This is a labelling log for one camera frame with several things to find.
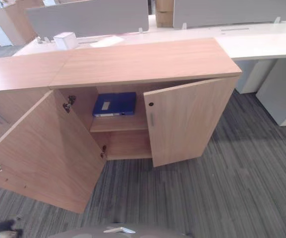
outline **striped carpet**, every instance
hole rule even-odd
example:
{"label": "striped carpet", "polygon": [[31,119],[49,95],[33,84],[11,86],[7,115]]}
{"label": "striped carpet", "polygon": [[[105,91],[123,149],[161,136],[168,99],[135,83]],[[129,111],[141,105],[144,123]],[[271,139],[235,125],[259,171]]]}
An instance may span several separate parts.
{"label": "striped carpet", "polygon": [[0,189],[0,220],[15,215],[26,238],[115,221],[196,238],[285,238],[286,127],[254,94],[234,92],[201,158],[110,161],[81,215]]}

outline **paper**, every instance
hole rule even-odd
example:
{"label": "paper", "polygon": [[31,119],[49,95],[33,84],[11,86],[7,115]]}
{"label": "paper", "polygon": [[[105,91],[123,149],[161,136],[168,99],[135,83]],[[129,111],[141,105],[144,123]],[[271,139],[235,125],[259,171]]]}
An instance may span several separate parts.
{"label": "paper", "polygon": [[111,36],[111,37],[106,37],[103,40],[100,40],[98,42],[95,43],[91,43],[90,46],[94,47],[94,48],[99,48],[99,47],[108,47],[108,46],[112,46],[115,45],[117,43],[122,42],[124,39],[118,36]]}

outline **white box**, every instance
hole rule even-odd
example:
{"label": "white box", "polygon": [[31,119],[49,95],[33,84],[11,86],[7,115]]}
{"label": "white box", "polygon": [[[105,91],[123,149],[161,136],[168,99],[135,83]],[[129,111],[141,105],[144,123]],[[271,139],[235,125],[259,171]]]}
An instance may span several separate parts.
{"label": "white box", "polygon": [[54,36],[55,43],[59,50],[70,50],[78,46],[77,38],[73,32],[62,32]]}

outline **gray partition panel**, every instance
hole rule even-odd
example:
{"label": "gray partition panel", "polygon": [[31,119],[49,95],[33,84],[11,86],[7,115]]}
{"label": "gray partition panel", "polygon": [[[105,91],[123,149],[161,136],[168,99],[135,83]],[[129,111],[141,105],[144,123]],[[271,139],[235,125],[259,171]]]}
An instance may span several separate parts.
{"label": "gray partition panel", "polygon": [[61,32],[77,37],[148,31],[147,0],[89,0],[27,9],[36,33],[52,39]]}
{"label": "gray partition panel", "polygon": [[173,26],[187,27],[286,20],[286,0],[174,0]]}

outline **door hinge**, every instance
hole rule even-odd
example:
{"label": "door hinge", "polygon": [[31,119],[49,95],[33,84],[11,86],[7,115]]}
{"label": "door hinge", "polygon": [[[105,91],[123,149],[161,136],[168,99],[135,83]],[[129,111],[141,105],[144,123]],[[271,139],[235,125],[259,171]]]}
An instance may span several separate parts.
{"label": "door hinge", "polygon": [[106,151],[107,151],[107,146],[104,145],[104,146],[102,147],[102,152],[101,152],[101,154],[100,154],[100,156],[101,156],[102,159],[106,159],[106,158],[107,158]]}
{"label": "door hinge", "polygon": [[63,108],[65,109],[65,111],[66,111],[67,113],[70,112],[70,108],[71,108],[71,106],[74,104],[74,102],[75,102],[76,99],[77,99],[76,96],[70,95],[70,96],[68,96],[68,103],[64,103],[64,104],[62,105]]}

